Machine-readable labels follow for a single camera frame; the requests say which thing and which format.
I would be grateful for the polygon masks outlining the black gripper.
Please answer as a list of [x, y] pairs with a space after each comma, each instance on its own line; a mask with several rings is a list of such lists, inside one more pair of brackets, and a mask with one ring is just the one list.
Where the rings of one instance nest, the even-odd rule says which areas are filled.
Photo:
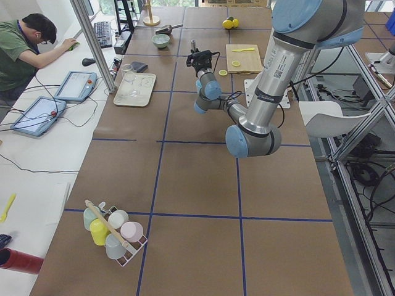
[[205, 73], [212, 73], [212, 64], [196, 64], [194, 66], [195, 72], [196, 72], [196, 77], [200, 78], [203, 76]]

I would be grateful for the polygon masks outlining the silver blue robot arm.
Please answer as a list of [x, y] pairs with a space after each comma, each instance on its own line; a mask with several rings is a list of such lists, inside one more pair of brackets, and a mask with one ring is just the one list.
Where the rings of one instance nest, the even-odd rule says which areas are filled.
[[364, 29], [364, 1], [277, 1], [272, 11], [274, 45], [252, 85], [249, 107], [222, 93], [212, 70], [213, 52], [192, 49], [186, 64], [195, 69], [198, 97], [194, 109], [222, 109], [234, 121], [227, 128], [227, 149], [236, 158], [274, 153], [281, 134], [271, 119], [302, 56], [312, 49], [356, 43]]

